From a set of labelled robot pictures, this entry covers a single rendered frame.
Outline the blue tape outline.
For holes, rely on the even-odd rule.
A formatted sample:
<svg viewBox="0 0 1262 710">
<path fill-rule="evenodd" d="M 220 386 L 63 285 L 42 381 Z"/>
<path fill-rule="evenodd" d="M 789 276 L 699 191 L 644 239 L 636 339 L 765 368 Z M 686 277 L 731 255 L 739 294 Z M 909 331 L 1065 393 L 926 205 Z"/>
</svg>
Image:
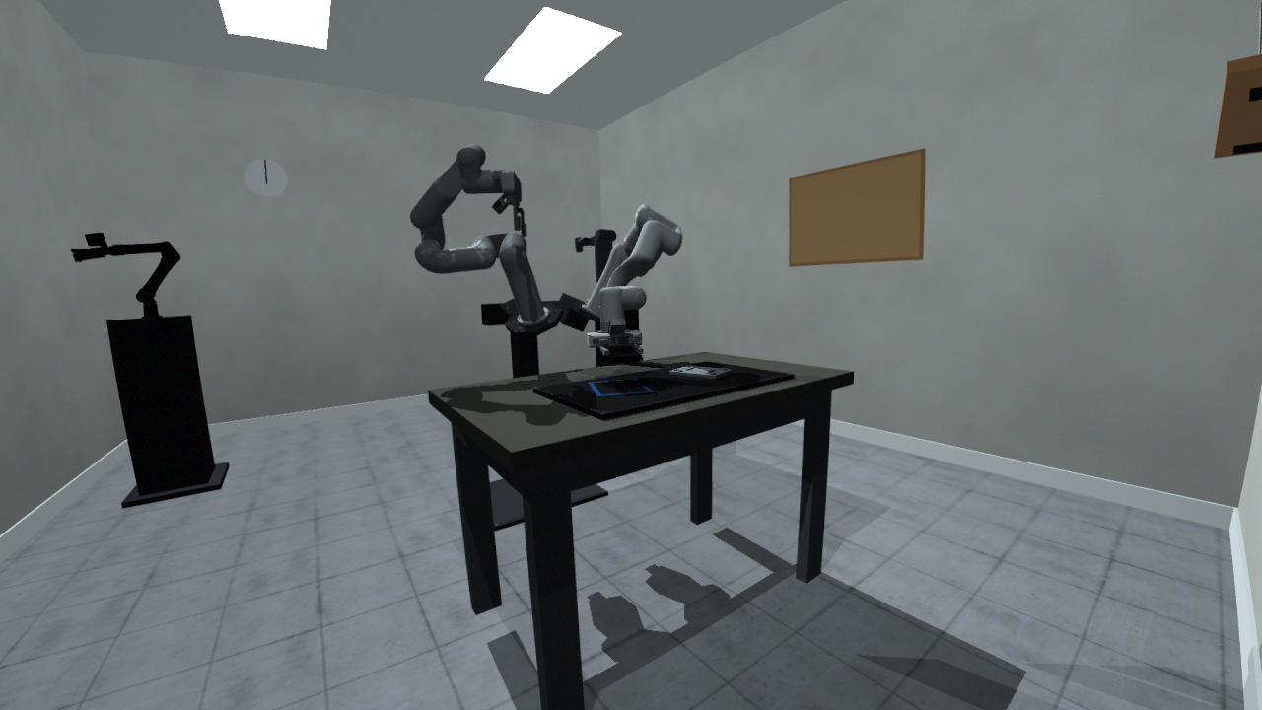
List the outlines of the blue tape outline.
<svg viewBox="0 0 1262 710">
<path fill-rule="evenodd" d="M 641 382 L 641 381 L 637 381 L 637 380 L 632 380 L 632 381 L 636 381 L 637 383 L 641 383 L 641 386 L 644 386 L 644 388 L 645 388 L 645 390 L 647 390 L 647 391 L 641 391 L 641 392 L 654 392 L 652 390 L 647 388 L 646 383 L 644 383 L 644 382 Z M 604 381 L 604 382 L 616 382 L 616 381 Z M 615 393 L 599 393 L 599 391 L 598 391 L 598 390 L 596 390 L 596 386 L 594 386 L 594 383 L 602 383 L 602 382 L 588 382 L 588 383 L 591 383 L 591 387 L 592 387 L 592 390 L 594 390 L 594 393 L 596 393 L 596 396 L 604 396 L 604 395 L 617 395 L 617 393 L 628 393 L 628 392 L 615 392 Z"/>
</svg>

